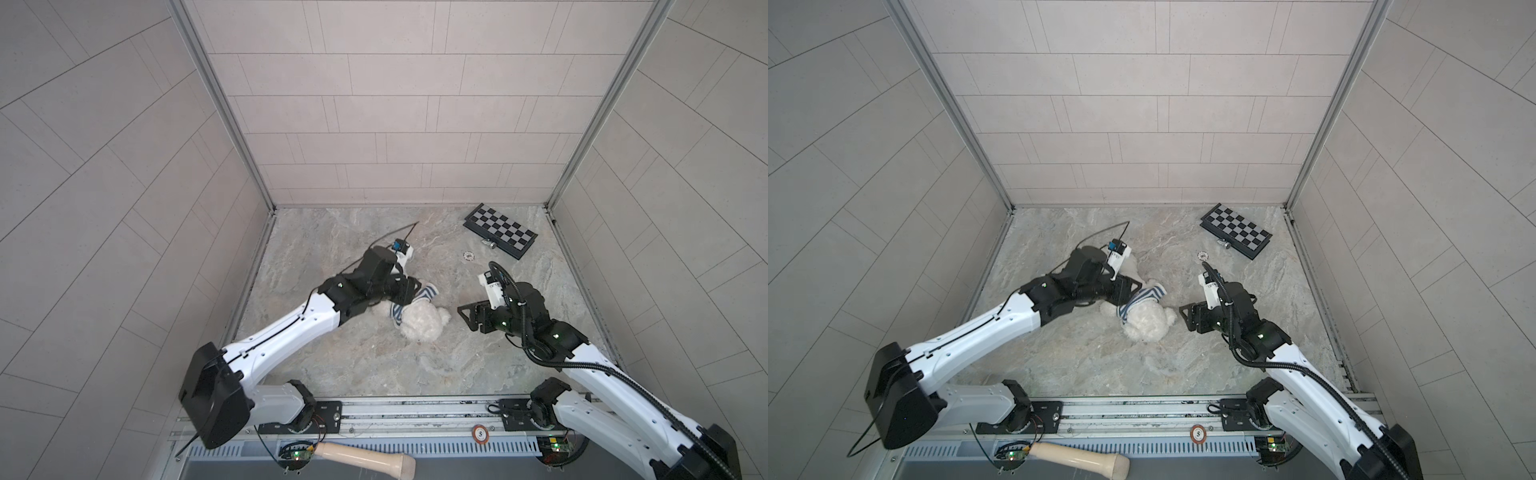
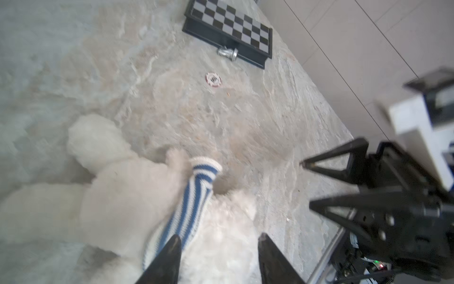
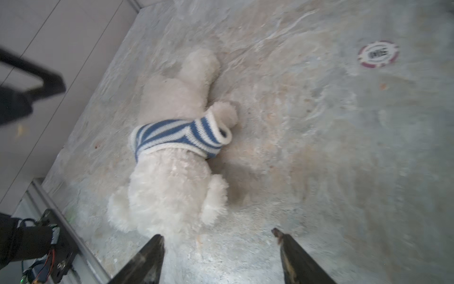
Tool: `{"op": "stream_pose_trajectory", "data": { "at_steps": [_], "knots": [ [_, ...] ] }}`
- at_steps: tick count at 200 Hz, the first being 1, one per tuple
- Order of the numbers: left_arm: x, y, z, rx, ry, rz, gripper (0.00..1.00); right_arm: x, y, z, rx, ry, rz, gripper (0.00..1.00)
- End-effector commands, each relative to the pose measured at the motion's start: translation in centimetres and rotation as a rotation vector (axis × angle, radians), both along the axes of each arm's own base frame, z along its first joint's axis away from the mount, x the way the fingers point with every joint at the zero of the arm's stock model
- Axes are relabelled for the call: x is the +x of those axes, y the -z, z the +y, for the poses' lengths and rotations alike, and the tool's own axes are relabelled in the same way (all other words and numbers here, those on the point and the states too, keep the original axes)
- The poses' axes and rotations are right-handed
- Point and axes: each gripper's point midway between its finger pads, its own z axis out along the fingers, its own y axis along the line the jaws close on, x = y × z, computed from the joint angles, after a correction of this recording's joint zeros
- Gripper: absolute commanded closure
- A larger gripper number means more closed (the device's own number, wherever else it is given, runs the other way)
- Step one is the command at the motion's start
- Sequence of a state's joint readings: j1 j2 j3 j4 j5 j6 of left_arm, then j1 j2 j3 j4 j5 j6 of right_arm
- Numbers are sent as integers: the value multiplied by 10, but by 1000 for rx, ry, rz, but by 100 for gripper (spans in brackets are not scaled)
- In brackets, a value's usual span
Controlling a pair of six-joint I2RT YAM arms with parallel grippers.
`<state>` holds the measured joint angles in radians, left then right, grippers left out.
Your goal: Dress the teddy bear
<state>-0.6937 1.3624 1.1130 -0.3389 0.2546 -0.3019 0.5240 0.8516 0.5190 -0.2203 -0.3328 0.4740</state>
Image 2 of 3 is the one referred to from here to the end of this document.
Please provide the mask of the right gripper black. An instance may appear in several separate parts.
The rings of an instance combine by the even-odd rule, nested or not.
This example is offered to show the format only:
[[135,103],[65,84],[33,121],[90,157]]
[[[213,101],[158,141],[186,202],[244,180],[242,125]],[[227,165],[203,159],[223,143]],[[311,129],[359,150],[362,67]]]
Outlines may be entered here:
[[[352,185],[363,180],[369,142],[356,138],[299,165]],[[381,143],[368,157],[370,189],[309,202],[310,210],[358,238],[370,258],[391,262],[406,274],[431,281],[454,276],[454,198],[398,145]],[[362,221],[331,208],[367,213]]]

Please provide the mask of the white teddy bear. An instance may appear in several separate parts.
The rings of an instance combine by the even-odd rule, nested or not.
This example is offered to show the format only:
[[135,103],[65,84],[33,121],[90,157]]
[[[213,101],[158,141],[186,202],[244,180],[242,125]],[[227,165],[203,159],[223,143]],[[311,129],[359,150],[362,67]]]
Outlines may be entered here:
[[[1,240],[82,243],[114,253],[93,284],[136,282],[145,272],[145,242],[169,218],[192,176],[187,152],[171,148],[164,163],[132,150],[115,123],[97,114],[69,128],[67,151],[93,176],[86,184],[35,183],[1,202]],[[245,284],[258,265],[254,196],[215,194],[184,249],[181,284]]]

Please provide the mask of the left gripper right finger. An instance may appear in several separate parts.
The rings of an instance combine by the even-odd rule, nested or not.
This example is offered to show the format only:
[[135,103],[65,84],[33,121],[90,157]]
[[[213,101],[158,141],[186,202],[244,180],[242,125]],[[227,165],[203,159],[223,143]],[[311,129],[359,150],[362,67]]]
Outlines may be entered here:
[[263,284],[305,284],[266,233],[258,238],[258,263]]

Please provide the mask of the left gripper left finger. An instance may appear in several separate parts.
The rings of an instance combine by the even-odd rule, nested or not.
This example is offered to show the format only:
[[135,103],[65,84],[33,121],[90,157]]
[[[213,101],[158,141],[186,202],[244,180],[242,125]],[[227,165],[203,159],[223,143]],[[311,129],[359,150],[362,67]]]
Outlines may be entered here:
[[182,256],[182,242],[173,235],[151,262],[136,284],[177,284]]

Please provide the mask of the blue white striped sweater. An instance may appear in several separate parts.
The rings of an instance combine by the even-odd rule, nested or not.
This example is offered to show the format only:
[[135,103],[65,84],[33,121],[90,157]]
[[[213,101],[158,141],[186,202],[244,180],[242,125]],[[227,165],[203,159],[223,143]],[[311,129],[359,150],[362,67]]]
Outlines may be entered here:
[[144,271],[172,236],[178,235],[182,248],[185,248],[196,235],[205,207],[213,195],[213,183],[222,172],[222,166],[208,157],[194,157],[190,163],[192,176],[176,209],[149,234],[145,242],[142,261]]

